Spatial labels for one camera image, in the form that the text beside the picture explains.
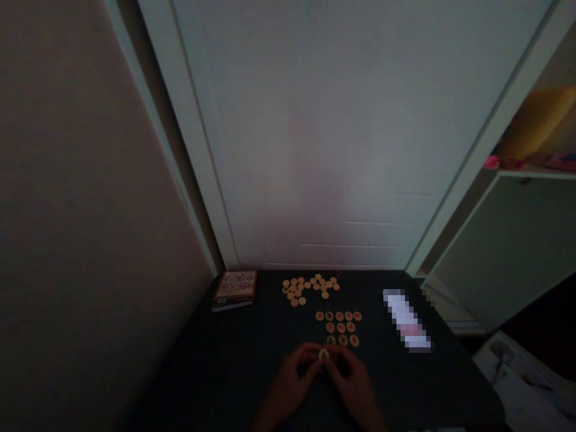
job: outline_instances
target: table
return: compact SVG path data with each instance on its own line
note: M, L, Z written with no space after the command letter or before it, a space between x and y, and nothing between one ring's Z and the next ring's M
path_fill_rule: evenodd
M261 271L252 306L212 313L218 280L208 289L141 399L128 428L158 424L187 430L245 430L272 382L282 356L302 341L324 343L322 311L359 311L360 346L351 348L366 364L391 431L504 421L491 385L450 329L402 271L320 271L335 276L339 292L323 300L304 290L305 306L293 308L282 281L316 271ZM383 306L382 290L403 289L434 342L433 353L409 353ZM355 430L324 374L312 384L301 408L279 430Z

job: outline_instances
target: finger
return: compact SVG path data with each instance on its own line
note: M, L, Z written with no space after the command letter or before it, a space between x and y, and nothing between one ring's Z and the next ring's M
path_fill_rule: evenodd
M312 365L308 368L308 370L302 377L301 381L302 383L304 383L307 389L312 384L312 381L314 381L314 378L316 378L316 375L318 375L321 366L322 361L320 359L316 360L314 363L312 363Z
M344 388L344 385L346 384L346 380L342 378L342 375L340 375L340 371L338 370L332 359L331 358L325 359L324 366L326 367L326 370L328 371L328 376L330 377L336 388L338 390L342 390Z

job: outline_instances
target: pile of game pieces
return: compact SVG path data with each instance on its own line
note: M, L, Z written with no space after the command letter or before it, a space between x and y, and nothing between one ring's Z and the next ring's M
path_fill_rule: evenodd
M334 325L332 322L336 318L337 324ZM356 325L353 323L355 320L356 322L360 322L362 320L362 314L360 312L336 312L335 314L332 312L323 313L321 311L316 312L316 320L318 322L322 322L324 320L327 321L326 323L326 331L329 333L328 337L326 338L326 342L331 345L336 345L336 338L332 335L336 330L340 335L338 336L338 343L340 345L348 345L350 341L350 345L353 347L357 347L360 345L360 339L355 334L356 332ZM350 337L346 336L346 331L350 333Z

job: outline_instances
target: door frame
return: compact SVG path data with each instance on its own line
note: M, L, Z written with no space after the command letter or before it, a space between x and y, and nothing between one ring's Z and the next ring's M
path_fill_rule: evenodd
M194 174L226 269L240 267L229 216L218 182L206 129L172 0L139 0L152 46L174 107ZM415 276L482 164L576 20L576 0L555 0L496 101L405 271Z

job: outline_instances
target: blurred object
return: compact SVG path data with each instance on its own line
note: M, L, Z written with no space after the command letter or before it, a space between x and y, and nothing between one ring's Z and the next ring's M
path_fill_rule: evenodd
M500 169L522 169L524 165L524 161L518 159L504 159L500 161Z
M499 166L500 166L500 160L498 159L498 156L492 155L488 156L488 159L486 159L486 162L484 162L482 168L498 168Z
M510 123L498 148L501 159L532 156L554 131L576 101L576 88L534 90Z
M544 166L576 172L576 153L554 153L546 159Z

